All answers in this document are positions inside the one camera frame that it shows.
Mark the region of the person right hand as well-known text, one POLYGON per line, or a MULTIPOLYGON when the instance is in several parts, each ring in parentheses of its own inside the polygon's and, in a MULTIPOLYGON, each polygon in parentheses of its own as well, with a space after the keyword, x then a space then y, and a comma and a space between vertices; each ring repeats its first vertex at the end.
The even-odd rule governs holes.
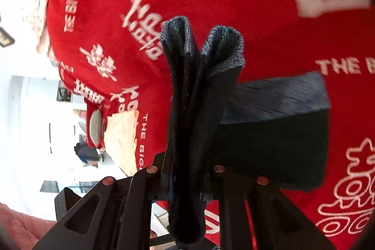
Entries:
POLYGON ((7 233, 19 249, 32 249, 54 224, 55 221, 23 214, 1 203, 1 233, 7 233))

